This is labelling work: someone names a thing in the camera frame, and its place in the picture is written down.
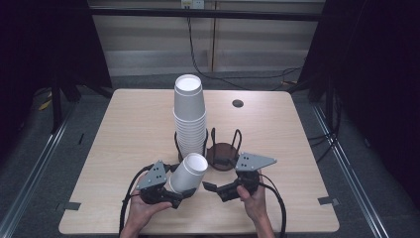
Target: black curtain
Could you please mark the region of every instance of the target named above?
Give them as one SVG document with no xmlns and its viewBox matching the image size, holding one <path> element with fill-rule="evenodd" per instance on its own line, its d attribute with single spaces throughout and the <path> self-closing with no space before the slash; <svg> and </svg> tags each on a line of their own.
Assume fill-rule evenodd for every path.
<svg viewBox="0 0 420 238">
<path fill-rule="evenodd" d="M 1 1 L 1 158 L 28 115 L 34 92 L 57 80 L 61 89 L 88 83 L 112 87 L 102 47 L 85 0 Z"/>
<path fill-rule="evenodd" d="M 420 207 L 420 2 L 363 0 L 347 7 L 358 11 L 345 29 L 318 26 L 301 79 L 317 75 L 314 99 L 331 79 L 349 116 Z M 342 1 L 327 1 L 326 8 L 346 12 Z"/>
</svg>

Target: wooden table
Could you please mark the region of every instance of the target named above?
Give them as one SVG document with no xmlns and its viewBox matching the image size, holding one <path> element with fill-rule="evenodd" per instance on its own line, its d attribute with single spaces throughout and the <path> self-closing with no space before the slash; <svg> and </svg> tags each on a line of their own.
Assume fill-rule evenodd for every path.
<svg viewBox="0 0 420 238">
<path fill-rule="evenodd" d="M 118 233 L 121 201 L 133 176 L 157 160 L 178 163 L 173 95 L 173 90 L 150 89 L 114 93 L 70 199 L 81 205 L 76 211 L 65 212 L 61 233 Z M 216 142 L 231 143 L 235 130 L 240 129 L 241 152 L 277 159 L 262 172 L 274 181 L 284 200 L 286 232 L 334 232 L 339 228 L 333 206 L 318 201 L 328 193 L 288 93 L 205 90 L 204 99 L 207 128 L 209 132 L 216 128 Z M 234 107 L 235 99 L 242 100 L 244 106 Z M 235 178 L 234 171 L 218 172 L 209 167 L 203 180 L 223 185 Z M 273 229 L 278 232 L 280 207 L 269 190 L 266 202 Z M 178 209 L 155 215 L 142 232 L 244 234 L 255 232 L 255 227 L 238 199 L 222 202 L 201 185 Z"/>
</svg>

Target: black cable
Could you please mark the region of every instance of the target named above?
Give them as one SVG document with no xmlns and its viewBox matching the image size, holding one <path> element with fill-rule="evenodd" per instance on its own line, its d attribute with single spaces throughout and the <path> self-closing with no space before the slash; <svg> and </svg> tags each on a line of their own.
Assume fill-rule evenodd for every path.
<svg viewBox="0 0 420 238">
<path fill-rule="evenodd" d="M 264 184 L 262 182 L 259 182 L 259 185 L 263 186 L 265 188 L 268 188 L 277 197 L 277 201 L 278 201 L 278 204 L 280 204 L 280 209 L 281 209 L 281 228 L 280 228 L 280 233 L 279 233 L 278 237 L 279 238 L 284 238 L 285 237 L 285 231 L 286 231 L 286 207 L 284 205 L 283 199 L 281 198 L 280 193 L 278 193 L 278 191 L 276 191 L 271 186 L 269 186 L 267 184 Z"/>
<path fill-rule="evenodd" d="M 336 109 L 336 113 L 337 113 L 337 124 L 334 127 L 333 131 L 328 133 L 330 135 L 325 137 L 325 139 L 331 139 L 332 138 L 332 142 L 331 142 L 330 146 L 327 148 L 327 150 L 324 152 L 324 154 L 322 154 L 322 156 L 316 160 L 316 163 L 319 163 L 320 161 L 322 161 L 325 158 L 325 156 L 328 154 L 328 152 L 333 148 L 333 146 L 335 146 L 335 144 L 338 142 L 340 125 L 341 125 L 342 107 L 343 107 L 343 104 L 339 100 L 339 98 L 337 96 L 337 93 L 336 93 L 335 94 L 335 109 Z"/>
<path fill-rule="evenodd" d="M 321 140 L 321 141 L 319 141 L 319 142 L 317 142 L 317 143 L 314 143 L 314 144 L 311 144 L 311 148 L 314 148 L 314 147 L 317 147 L 317 146 L 319 146 L 319 145 L 323 144 L 323 143 L 327 140 L 327 138 L 329 138 L 330 136 L 324 136 L 324 138 L 322 138 L 322 140 Z"/>
<path fill-rule="evenodd" d="M 283 86 L 283 83 L 285 81 L 285 76 L 288 74 L 293 73 L 294 71 L 303 68 L 303 66 L 300 67 L 291 67 L 291 68 L 286 68 L 282 71 L 281 74 L 278 75 L 271 75 L 271 76 L 231 76 L 231 77 L 216 77 L 216 76 L 210 76 L 210 75 L 206 75 L 203 72 L 201 72 L 201 70 L 198 68 L 197 62 L 195 60 L 195 53 L 194 53 L 194 46 L 192 44 L 192 33 L 191 33 L 191 19 L 187 18 L 187 22 L 188 22 L 188 33 L 189 33 L 189 45 L 190 45 L 190 54 L 191 54 L 191 59 L 192 59 L 192 65 L 194 66 L 195 70 L 202 76 L 210 78 L 210 79 L 216 79 L 216 80 L 221 80 L 224 81 L 226 83 L 231 84 L 232 86 L 244 89 L 244 90 L 251 90 L 249 88 L 243 87 L 241 85 L 235 84 L 233 82 L 230 82 L 226 79 L 252 79 L 252 78 L 258 78 L 258 79 L 266 79 L 266 78 L 277 78 L 277 77 L 283 77 L 283 81 L 280 83 L 280 85 L 276 88 L 270 89 L 269 91 L 276 91 L 277 89 L 279 89 L 280 87 Z"/>
<path fill-rule="evenodd" d="M 322 135 L 322 136 L 317 136 L 317 137 L 308 137 L 307 139 L 308 139 L 308 141 L 313 141 L 313 140 L 318 140 L 318 139 L 325 139 L 326 137 L 329 137 L 329 136 L 331 136 L 331 135 L 333 135 L 333 134 L 334 134 L 334 133 L 330 132 L 330 133 L 324 134 L 324 135 Z"/>
<path fill-rule="evenodd" d="M 267 176 L 265 176 L 265 175 L 263 175 L 263 174 L 260 174 L 260 176 L 262 176 L 262 177 L 266 178 L 267 180 L 269 180 L 269 182 L 271 182 L 271 185 L 274 187 L 275 191 L 276 191 L 277 193 L 279 193 L 279 192 L 278 192 L 277 187 L 276 187 L 276 186 L 275 186 L 275 184 L 274 184 L 274 182 L 272 182 L 272 180 L 271 180 L 271 179 L 269 179 L 269 177 L 267 177 Z"/>
<path fill-rule="evenodd" d="M 304 80 L 302 82 L 298 82 L 295 85 L 287 88 L 286 92 L 293 94 L 294 92 L 298 91 L 298 90 L 303 90 L 308 88 L 308 86 L 310 86 L 310 84 L 312 83 L 314 79 L 310 79 L 310 80 Z"/>
<path fill-rule="evenodd" d="M 122 207 L 121 207 L 121 213 L 120 213 L 120 229 L 119 229 L 119 232 L 118 232 L 118 236 L 120 236 L 121 235 L 121 231 L 123 231 L 123 228 L 124 228 L 124 221 L 125 221 L 125 218 L 126 218 L 126 210 L 127 210 L 127 206 L 128 206 L 128 204 L 129 204 L 129 201 L 130 201 L 130 198 L 132 197 L 131 196 L 131 191 L 132 191 L 132 187 L 133 187 L 133 185 L 134 185 L 134 183 L 137 181 L 137 179 L 138 179 L 138 177 L 143 173 L 143 172 L 145 172 L 145 171 L 149 171 L 151 168 L 152 168 L 152 166 L 153 165 L 150 165 L 150 166 L 147 166 L 147 167 L 144 167 L 144 168 L 142 168 L 135 176 L 134 176 L 134 178 L 133 178 L 133 180 L 131 181 L 131 183 L 130 183 L 130 186 L 129 186 L 129 189 L 127 190 L 127 194 L 126 194 L 126 197 L 124 197 L 124 200 L 123 200 L 123 205 L 122 205 Z"/>
</svg>

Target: human arm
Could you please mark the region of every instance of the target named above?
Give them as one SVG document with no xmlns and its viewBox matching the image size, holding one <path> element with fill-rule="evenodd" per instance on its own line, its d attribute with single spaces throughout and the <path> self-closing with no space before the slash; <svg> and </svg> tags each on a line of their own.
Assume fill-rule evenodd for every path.
<svg viewBox="0 0 420 238">
<path fill-rule="evenodd" d="M 241 197 L 241 201 L 244 203 L 247 215 L 253 220 L 256 226 L 257 234 L 259 238 L 274 238 L 274 232 L 269 221 L 268 214 L 266 212 L 265 205 L 265 188 L 259 186 L 253 195 L 247 191 L 242 185 L 237 187 L 238 195 Z"/>
<path fill-rule="evenodd" d="M 132 191 L 131 196 L 129 217 L 121 231 L 120 238 L 137 238 L 153 215 L 172 206 L 170 202 L 147 204 L 140 197 L 140 191 L 136 189 Z"/>
</svg>

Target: white paper cup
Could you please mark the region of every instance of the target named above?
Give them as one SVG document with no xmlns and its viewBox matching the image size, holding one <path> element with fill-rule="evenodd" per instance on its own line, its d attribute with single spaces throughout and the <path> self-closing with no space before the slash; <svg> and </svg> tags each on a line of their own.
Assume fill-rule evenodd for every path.
<svg viewBox="0 0 420 238">
<path fill-rule="evenodd" d="M 178 145 L 182 160 L 183 160 L 183 158 L 186 158 L 191 153 L 196 153 L 196 154 L 200 154 L 200 155 L 204 153 L 204 157 L 206 157 L 207 149 L 203 148 L 203 146 L 204 146 L 204 143 L 203 143 L 203 145 L 197 146 L 196 148 L 183 148 L 182 145 Z"/>
<path fill-rule="evenodd" d="M 181 95 L 191 96 L 201 90 L 201 80 L 196 75 L 185 74 L 176 79 L 175 91 Z"/>
<path fill-rule="evenodd" d="M 173 113 L 183 121 L 200 119 L 206 111 L 199 77 L 186 74 L 175 83 Z"/>
<path fill-rule="evenodd" d="M 201 117 L 195 119 L 195 120 L 182 120 L 181 118 L 179 118 L 176 114 L 175 114 L 175 107 L 173 107 L 173 117 L 175 118 L 175 122 L 177 124 L 181 124 L 181 125 L 197 125 L 197 124 L 201 124 L 202 122 L 204 122 L 206 120 L 206 110 L 204 110 L 203 115 L 201 115 Z"/>
<path fill-rule="evenodd" d="M 194 134 L 176 133 L 176 141 L 179 147 L 179 152 L 184 158 L 189 153 L 203 153 L 203 146 L 206 140 L 206 130 L 203 128 L 201 132 Z"/>
<path fill-rule="evenodd" d="M 169 178 L 170 188 L 176 193 L 197 188 L 203 180 L 208 168 L 207 160 L 197 154 L 190 153 Z"/>
<path fill-rule="evenodd" d="M 202 135 L 202 134 L 206 134 L 206 127 L 205 126 L 200 126 L 199 128 L 196 129 L 183 129 L 183 128 L 177 128 L 176 129 L 176 133 L 179 134 L 180 136 L 184 137 L 190 137 L 190 136 L 198 136 L 198 135 Z"/>
</svg>

